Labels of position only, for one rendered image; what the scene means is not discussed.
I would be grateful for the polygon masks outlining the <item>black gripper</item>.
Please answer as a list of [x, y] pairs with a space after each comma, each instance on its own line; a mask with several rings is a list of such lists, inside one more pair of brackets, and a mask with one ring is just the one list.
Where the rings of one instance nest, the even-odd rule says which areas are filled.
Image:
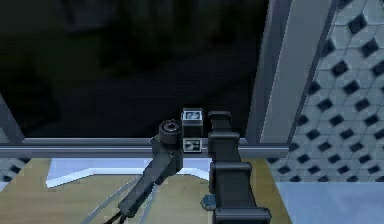
[[128, 218], [133, 218], [154, 186], [161, 185], [166, 178], [175, 175], [183, 167], [182, 126], [178, 120], [163, 121], [151, 144], [152, 161], [136, 185], [118, 204], [119, 213], [104, 224], [113, 224], [118, 218], [119, 224], [124, 224]]

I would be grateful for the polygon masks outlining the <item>dark window with grey frame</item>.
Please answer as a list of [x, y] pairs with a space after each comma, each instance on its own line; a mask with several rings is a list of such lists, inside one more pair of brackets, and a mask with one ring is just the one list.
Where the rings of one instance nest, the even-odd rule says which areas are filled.
[[[338, 0], [271, 0], [252, 95], [246, 158], [283, 158], [296, 130]], [[148, 138], [26, 138], [0, 97], [0, 158], [150, 157]]]

